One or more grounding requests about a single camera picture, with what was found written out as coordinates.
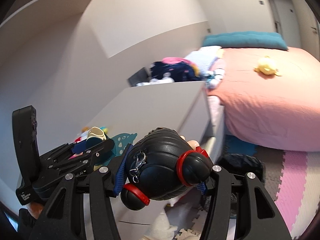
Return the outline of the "left hand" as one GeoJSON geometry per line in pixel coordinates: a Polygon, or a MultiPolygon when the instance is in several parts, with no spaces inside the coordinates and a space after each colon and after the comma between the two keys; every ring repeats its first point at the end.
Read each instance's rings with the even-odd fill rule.
{"type": "Polygon", "coordinates": [[[42,210],[44,209],[44,206],[39,203],[31,202],[26,205],[29,213],[35,218],[38,219],[42,210]]]}

